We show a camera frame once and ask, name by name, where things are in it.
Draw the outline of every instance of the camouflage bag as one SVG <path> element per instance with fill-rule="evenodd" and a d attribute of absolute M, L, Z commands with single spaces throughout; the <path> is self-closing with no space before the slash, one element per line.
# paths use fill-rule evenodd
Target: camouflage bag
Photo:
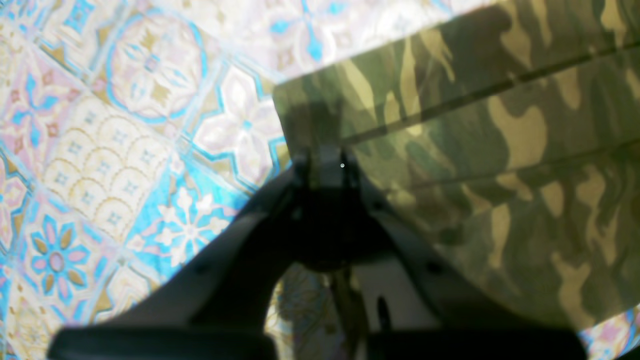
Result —
<path fill-rule="evenodd" d="M 509 0 L 275 88 L 291 154 L 352 146 L 425 241 L 513 311 L 640 302 L 640 0 Z"/>

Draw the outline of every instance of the camouflage pattern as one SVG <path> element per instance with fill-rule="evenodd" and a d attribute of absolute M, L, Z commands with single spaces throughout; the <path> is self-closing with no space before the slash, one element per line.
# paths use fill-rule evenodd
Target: camouflage pattern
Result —
<path fill-rule="evenodd" d="M 275 88 L 295 154 L 353 146 L 496 301 L 590 327 L 640 302 L 640 0 L 508 0 Z"/>

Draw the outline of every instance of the camouflage fabric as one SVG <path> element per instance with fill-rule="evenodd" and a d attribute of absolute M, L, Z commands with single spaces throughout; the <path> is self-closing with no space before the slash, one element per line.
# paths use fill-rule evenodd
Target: camouflage fabric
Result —
<path fill-rule="evenodd" d="M 509 0 L 275 88 L 470 281 L 574 329 L 640 302 L 640 0 Z"/>

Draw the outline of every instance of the patterned tile floor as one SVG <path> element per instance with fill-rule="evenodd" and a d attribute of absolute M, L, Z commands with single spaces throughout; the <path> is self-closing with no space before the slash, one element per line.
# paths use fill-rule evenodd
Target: patterned tile floor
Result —
<path fill-rule="evenodd" d="M 289 164 L 275 84 L 493 1 L 0 0 L 0 358 L 43 359 L 220 234 Z M 340 359 L 328 294 L 286 278 L 283 358 Z M 592 358 L 634 347 L 639 311 L 584 331 Z"/>

